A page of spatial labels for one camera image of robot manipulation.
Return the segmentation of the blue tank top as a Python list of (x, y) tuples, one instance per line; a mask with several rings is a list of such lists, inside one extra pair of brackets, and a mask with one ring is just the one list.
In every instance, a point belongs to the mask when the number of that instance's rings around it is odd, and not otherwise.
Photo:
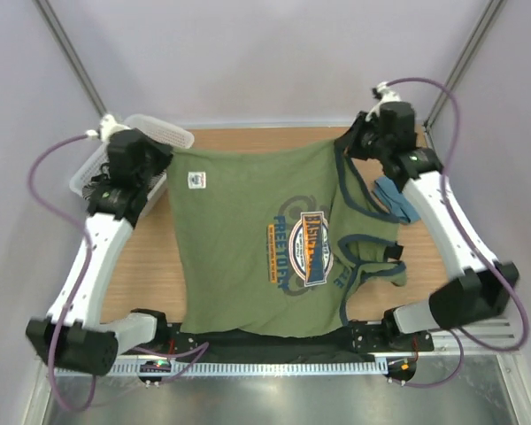
[(373, 194), (402, 224), (420, 221), (415, 208), (388, 177), (381, 176), (374, 181)]

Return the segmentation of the green tank top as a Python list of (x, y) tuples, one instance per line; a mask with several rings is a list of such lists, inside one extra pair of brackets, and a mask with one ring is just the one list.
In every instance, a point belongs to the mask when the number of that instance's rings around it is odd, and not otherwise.
[(186, 333), (321, 336), (364, 283), (406, 282), (399, 222), (345, 148), (176, 150), (167, 169)]

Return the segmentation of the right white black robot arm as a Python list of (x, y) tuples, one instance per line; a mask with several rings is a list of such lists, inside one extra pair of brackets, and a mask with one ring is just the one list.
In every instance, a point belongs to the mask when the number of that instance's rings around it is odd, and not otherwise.
[(519, 280), (517, 267), (500, 262), (469, 224), (435, 152), (417, 147), (416, 140), (412, 105), (388, 95), (360, 112), (337, 140), (353, 158), (381, 163), (426, 225), (447, 272), (447, 283), (428, 298), (384, 314), (381, 340), (393, 351), (402, 350), (416, 332), (463, 330), (501, 316), (516, 299)]

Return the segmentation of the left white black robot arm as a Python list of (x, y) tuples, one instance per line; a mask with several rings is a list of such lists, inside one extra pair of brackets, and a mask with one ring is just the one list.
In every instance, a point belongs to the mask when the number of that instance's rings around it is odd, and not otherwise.
[(151, 180), (173, 158), (173, 148), (137, 128), (118, 126), (101, 136), (106, 168), (92, 180), (88, 217), (77, 220), (40, 197), (31, 166), (27, 186), (32, 197), (81, 232), (81, 245), (57, 299), (42, 319), (27, 324), (26, 336), (48, 369), (107, 375), (122, 353), (142, 346), (159, 354), (170, 343), (164, 313), (145, 308), (102, 324), (102, 304), (119, 255), (148, 201)]

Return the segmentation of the black white striped tank top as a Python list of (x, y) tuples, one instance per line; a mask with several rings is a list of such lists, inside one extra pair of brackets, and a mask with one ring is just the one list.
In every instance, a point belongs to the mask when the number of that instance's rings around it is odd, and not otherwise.
[(87, 211), (90, 215), (105, 212), (110, 203), (112, 194), (112, 178), (108, 162), (104, 162), (97, 175), (94, 175), (89, 183), (82, 189), (82, 195), (88, 201)]

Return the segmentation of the white plastic laundry basket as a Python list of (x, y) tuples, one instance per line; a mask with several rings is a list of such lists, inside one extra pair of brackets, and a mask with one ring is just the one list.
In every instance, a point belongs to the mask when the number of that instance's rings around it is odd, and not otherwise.
[[(148, 115), (133, 114), (120, 123), (140, 130), (155, 142), (174, 148), (189, 149), (195, 141), (194, 135), (184, 128)], [(104, 162), (108, 162), (107, 144), (102, 143), (70, 179), (69, 189), (74, 194), (84, 198), (82, 195), (83, 187), (89, 183), (94, 175), (98, 174), (100, 166)]]

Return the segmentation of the left aluminium frame post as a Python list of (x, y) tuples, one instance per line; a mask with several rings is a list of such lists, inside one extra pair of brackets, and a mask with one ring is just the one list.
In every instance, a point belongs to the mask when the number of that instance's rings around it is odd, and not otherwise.
[(61, 20), (52, 7), (51, 2), (49, 0), (33, 0), (32, 3), (40, 13), (45, 26), (49, 29), (65, 61), (72, 69), (77, 82), (81, 85), (84, 94), (94, 110), (99, 116), (104, 116), (108, 112), (108, 109), (83, 65), (80, 55), (65, 31)]

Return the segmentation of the aluminium frame post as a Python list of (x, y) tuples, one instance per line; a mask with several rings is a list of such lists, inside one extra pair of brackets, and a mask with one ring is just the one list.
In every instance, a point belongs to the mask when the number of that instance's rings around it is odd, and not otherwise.
[(84, 94), (94, 110), (99, 116), (104, 116), (108, 112), (108, 109), (83, 65), (80, 55), (65, 31), (61, 20), (52, 7), (51, 2), (49, 0), (33, 0), (32, 3), (40, 13), (45, 26), (49, 29), (65, 61), (72, 69), (77, 82), (81, 85)]
[[(469, 66), (472, 64), (475, 55), (484, 42), (490, 28), (496, 22), (498, 15), (503, 10), (506, 0), (489, 0), (481, 12), (477, 22), (464, 44), (463, 49), (459, 53), (456, 62), (450, 73), (444, 87), (451, 92), (459, 85)], [(435, 124), (439, 114), (444, 106), (449, 102), (448, 96), (442, 91), (435, 100), (430, 113), (423, 121), (423, 128), (429, 133), (431, 127)]]

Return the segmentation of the right aluminium frame post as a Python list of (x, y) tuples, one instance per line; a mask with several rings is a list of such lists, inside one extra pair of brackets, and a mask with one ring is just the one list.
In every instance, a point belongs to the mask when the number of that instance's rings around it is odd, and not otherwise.
[[(490, 28), (496, 22), (498, 15), (503, 10), (506, 0), (489, 0), (481, 12), (477, 22), (464, 44), (463, 49), (459, 53), (456, 62), (450, 73), (444, 87), (451, 92), (459, 85), (469, 66), (472, 64), (475, 55), (484, 42)], [(429, 133), (431, 127), (435, 124), (439, 114), (444, 106), (449, 102), (448, 96), (442, 91), (435, 100), (430, 113), (423, 121), (423, 128)]]

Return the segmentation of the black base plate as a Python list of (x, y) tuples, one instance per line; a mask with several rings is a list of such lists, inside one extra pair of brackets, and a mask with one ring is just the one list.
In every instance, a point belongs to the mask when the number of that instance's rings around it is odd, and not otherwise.
[(435, 347), (427, 332), (393, 336), (379, 322), (350, 321), (322, 336), (305, 338), (261, 336), (239, 329), (190, 334), (179, 322), (170, 323), (157, 347), (177, 354), (207, 343), (201, 361), (222, 364), (326, 364), (371, 361), (375, 353), (409, 355)]

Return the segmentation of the aluminium front rail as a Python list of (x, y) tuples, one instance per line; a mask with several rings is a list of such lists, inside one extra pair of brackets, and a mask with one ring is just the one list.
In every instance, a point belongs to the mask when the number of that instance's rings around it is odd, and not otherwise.
[[(515, 345), (519, 340), (519, 332), (513, 329), (511, 323), (506, 318), (489, 319), (471, 325), (465, 325), (464, 330), (483, 343), (497, 348)], [(458, 329), (454, 329), (453, 333), (457, 335), (462, 343), (466, 355), (494, 353), (494, 351), (490, 351), (482, 345), (477, 344)], [(452, 355), (459, 354), (456, 338), (450, 332), (445, 330), (434, 331), (431, 333), (431, 337), (435, 346), (435, 352)]]

